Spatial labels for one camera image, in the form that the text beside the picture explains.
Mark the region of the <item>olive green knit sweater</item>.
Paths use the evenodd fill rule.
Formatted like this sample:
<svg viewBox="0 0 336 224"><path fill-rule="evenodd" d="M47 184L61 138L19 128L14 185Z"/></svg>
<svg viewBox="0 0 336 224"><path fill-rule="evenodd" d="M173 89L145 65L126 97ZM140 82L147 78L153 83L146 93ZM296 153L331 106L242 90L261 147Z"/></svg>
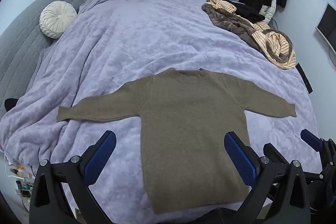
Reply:
<svg viewBox="0 0 336 224"><path fill-rule="evenodd" d="M295 106L251 81L206 70L177 71L60 107L58 121L141 119L143 183L157 214L240 202L249 189L223 147L233 131L249 143L245 112L295 117Z"/></svg>

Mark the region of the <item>cream striped garment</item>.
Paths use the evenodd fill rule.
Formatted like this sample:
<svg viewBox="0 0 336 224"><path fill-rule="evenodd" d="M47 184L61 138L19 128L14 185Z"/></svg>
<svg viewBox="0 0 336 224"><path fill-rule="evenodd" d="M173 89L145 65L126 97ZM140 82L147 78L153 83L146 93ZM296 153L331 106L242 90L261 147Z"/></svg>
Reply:
<svg viewBox="0 0 336 224"><path fill-rule="evenodd" d="M260 46L265 58L281 69L293 69L296 64L296 55L293 44L279 30L268 28L263 31L255 31L252 37Z"/></svg>

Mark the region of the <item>lavender plush bed blanket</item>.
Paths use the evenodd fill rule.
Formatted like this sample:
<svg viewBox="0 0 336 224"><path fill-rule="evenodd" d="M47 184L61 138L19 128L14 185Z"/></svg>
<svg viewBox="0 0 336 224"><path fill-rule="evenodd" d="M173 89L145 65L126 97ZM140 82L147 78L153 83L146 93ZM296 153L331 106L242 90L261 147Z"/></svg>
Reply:
<svg viewBox="0 0 336 224"><path fill-rule="evenodd" d="M270 63L235 34L212 24L206 0L90 0L65 34L41 55L17 106L1 119L1 149L37 170L41 160L64 162L81 154L107 130L117 147L96 184L96 200L116 223L158 223L197 218L210 206L156 215L142 181L140 119L57 122L60 106L116 91L128 81L169 68L223 72L250 80L295 104L296 117L276 119L246 112L249 139L262 154L272 143L304 170L319 172L319 156L300 138L317 131L301 76Z"/></svg>

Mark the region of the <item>grey quilted headboard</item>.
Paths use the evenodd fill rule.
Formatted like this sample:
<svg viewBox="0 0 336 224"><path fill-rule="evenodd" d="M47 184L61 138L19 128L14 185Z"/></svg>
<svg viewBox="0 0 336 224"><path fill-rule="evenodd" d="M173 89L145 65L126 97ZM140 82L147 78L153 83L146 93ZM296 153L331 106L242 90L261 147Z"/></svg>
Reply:
<svg viewBox="0 0 336 224"><path fill-rule="evenodd" d="M1 116L5 100L20 98L32 79L41 51L53 40L39 27L42 10L53 1L65 1L78 10L84 0L35 0L1 34Z"/></svg>

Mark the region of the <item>brown fleece garment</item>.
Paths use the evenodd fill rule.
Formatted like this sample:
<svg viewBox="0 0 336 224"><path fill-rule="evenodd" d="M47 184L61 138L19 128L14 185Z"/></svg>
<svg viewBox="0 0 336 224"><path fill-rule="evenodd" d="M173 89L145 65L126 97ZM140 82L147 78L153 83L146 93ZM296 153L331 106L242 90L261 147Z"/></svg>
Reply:
<svg viewBox="0 0 336 224"><path fill-rule="evenodd" d="M202 10L209 16L214 26L232 32L250 47L262 52L252 34L255 31L263 31L269 28L264 20L251 23L235 13L236 7L234 5L222 0L206 0L206 3L202 5Z"/></svg>

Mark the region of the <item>white round pleated cushion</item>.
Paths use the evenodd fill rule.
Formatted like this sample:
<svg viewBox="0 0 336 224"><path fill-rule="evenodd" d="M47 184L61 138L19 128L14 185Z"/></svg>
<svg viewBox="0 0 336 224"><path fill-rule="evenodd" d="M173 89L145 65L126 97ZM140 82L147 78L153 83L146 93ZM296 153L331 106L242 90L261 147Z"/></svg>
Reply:
<svg viewBox="0 0 336 224"><path fill-rule="evenodd" d="M75 8L65 1L53 1L41 12L39 27L42 33L52 39L58 39L77 18Z"/></svg>

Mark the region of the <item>black garment on bed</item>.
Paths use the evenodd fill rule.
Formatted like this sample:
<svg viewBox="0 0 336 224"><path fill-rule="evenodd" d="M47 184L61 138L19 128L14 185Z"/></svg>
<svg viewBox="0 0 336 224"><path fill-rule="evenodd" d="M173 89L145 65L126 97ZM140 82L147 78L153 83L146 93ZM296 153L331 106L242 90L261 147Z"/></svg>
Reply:
<svg viewBox="0 0 336 224"><path fill-rule="evenodd" d="M234 2L231 0L222 0L227 1L230 4L234 5L236 7L235 13L247 20L249 20L251 23L257 23L265 20L265 16L259 14L258 11L256 11L253 7L245 5L244 3L240 2Z"/></svg>

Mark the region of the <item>wall mounted monitor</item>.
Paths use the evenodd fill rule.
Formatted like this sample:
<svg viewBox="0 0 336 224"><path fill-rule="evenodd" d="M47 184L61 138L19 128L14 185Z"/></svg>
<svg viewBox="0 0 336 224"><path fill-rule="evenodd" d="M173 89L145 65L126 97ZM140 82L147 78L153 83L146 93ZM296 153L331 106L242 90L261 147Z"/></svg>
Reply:
<svg viewBox="0 0 336 224"><path fill-rule="evenodd" d="M330 49L335 53L335 28L336 28L336 10L327 2L323 15L316 26L317 31L323 36Z"/></svg>

